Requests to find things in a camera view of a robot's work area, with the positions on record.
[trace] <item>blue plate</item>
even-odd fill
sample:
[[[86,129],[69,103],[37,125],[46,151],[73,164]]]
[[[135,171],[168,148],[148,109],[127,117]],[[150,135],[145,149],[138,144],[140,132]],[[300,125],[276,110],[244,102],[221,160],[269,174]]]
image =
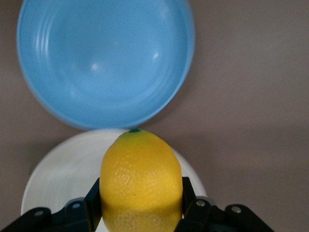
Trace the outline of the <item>blue plate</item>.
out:
[[[25,0],[17,27],[32,93],[84,130],[157,114],[183,83],[194,42],[186,0]]]

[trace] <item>white plate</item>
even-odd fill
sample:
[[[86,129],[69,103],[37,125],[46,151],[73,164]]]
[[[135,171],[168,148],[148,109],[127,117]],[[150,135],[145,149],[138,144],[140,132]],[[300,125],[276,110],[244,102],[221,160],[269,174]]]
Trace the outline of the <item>white plate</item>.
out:
[[[32,173],[23,196],[21,214],[35,207],[52,213],[71,199],[84,197],[99,177],[102,158],[108,147],[126,130],[93,130],[74,136],[51,150]],[[190,164],[174,151],[198,196],[204,187]],[[101,220],[97,231],[107,232]]]

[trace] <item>yellow lemon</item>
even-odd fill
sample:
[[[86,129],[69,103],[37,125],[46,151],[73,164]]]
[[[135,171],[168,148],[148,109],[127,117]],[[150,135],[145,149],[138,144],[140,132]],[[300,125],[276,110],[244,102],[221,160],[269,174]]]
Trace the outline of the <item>yellow lemon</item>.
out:
[[[182,218],[181,166],[170,146],[145,130],[125,132],[109,147],[99,189],[110,232],[172,232]]]

